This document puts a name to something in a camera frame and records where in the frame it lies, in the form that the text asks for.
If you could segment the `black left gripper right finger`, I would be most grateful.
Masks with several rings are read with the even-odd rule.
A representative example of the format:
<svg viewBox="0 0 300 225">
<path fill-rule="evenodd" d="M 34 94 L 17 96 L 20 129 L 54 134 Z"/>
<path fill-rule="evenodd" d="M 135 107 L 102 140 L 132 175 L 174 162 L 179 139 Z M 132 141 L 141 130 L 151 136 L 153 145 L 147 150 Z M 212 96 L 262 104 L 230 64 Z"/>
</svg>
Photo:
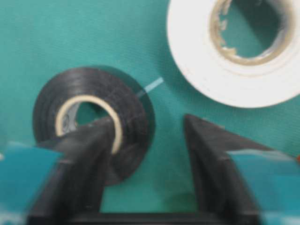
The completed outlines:
<svg viewBox="0 0 300 225">
<path fill-rule="evenodd" d="M 200 212 L 232 225 L 260 225 L 258 203 L 229 152 L 272 149 L 192 114 L 184 115 L 196 201 Z"/>
</svg>

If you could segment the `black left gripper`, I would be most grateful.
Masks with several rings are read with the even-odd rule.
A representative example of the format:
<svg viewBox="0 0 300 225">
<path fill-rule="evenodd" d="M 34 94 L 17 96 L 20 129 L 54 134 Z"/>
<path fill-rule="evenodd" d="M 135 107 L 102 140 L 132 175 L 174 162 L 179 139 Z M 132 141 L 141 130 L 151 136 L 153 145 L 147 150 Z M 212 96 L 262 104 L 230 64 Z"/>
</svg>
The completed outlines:
<svg viewBox="0 0 300 225">
<path fill-rule="evenodd" d="M 69 225 L 234 225 L 215 213 L 81 213 Z"/>
</svg>

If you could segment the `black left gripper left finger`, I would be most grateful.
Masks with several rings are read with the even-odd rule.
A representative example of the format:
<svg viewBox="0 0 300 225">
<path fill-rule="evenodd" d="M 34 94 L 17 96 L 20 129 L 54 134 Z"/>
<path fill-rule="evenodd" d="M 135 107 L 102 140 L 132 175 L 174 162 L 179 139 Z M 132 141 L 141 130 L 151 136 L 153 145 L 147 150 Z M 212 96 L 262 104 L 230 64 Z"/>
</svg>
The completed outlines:
<svg viewBox="0 0 300 225">
<path fill-rule="evenodd" d="M 39 144 L 62 156 L 31 206 L 26 223 L 62 225 L 80 214 L 98 213 L 114 138 L 113 120 L 105 117 Z"/>
</svg>

